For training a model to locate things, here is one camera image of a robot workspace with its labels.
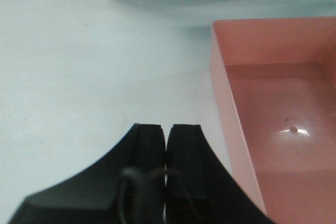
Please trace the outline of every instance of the black cable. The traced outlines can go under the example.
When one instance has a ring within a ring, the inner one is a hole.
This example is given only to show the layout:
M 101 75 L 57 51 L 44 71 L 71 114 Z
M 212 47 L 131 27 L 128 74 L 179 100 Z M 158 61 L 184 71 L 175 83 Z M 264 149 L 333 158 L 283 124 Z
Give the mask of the black cable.
M 128 221 L 125 216 L 125 197 L 126 197 L 126 191 L 129 182 L 133 184 L 135 187 L 136 193 L 134 194 L 133 198 L 133 223 L 132 224 L 140 224 L 143 223 L 143 212 L 142 210 L 148 210 L 144 208 L 148 204 L 146 200 L 152 200 L 150 198 L 150 193 L 153 193 L 149 178 L 150 179 L 157 179 L 162 176 L 170 176 L 176 178 L 180 184 L 182 185 L 184 191 L 186 192 L 186 198 L 189 202 L 189 206 L 191 208 L 192 213 L 195 215 L 196 219 L 202 223 L 202 219 L 200 215 L 197 212 L 197 209 L 195 207 L 195 202 L 194 202 L 194 197 L 193 197 L 193 192 L 191 190 L 190 185 L 188 184 L 188 181 L 185 179 L 183 174 L 177 170 L 172 170 L 172 169 L 155 169 L 149 172 L 148 177 L 141 172 L 137 168 L 125 168 L 121 171 L 120 173 L 120 180 L 118 184 L 118 203 L 117 203 L 117 208 L 118 208 L 118 215 L 121 224 L 128 224 Z
M 170 177 L 175 177 L 177 178 L 177 180 L 180 182 L 180 184 L 182 185 L 183 189 L 185 190 L 186 192 L 186 196 L 187 196 L 187 200 L 189 202 L 189 206 L 190 206 L 190 209 L 192 211 L 192 213 L 195 215 L 196 219 L 202 223 L 202 219 L 200 217 L 200 215 L 198 214 L 197 212 L 197 209 L 195 207 L 195 200 L 194 200 L 194 197 L 193 197 L 193 192 L 191 190 L 191 187 L 188 183 L 188 181 L 185 179 L 185 177 L 183 176 L 183 174 L 177 170 L 173 170 L 173 169 L 167 169 L 167 170 L 164 170 L 164 169 L 155 169 L 155 170 L 152 170 L 151 172 L 149 172 L 149 177 L 150 178 L 158 178 L 158 177 L 162 177 L 162 176 L 170 176 Z

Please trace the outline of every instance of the pink plastic tray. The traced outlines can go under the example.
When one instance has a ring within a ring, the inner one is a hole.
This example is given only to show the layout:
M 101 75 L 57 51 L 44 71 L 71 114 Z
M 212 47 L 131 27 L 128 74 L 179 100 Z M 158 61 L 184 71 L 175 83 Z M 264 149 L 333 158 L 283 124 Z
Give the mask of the pink plastic tray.
M 211 74 L 249 197 L 280 224 L 336 223 L 336 17 L 216 21 Z

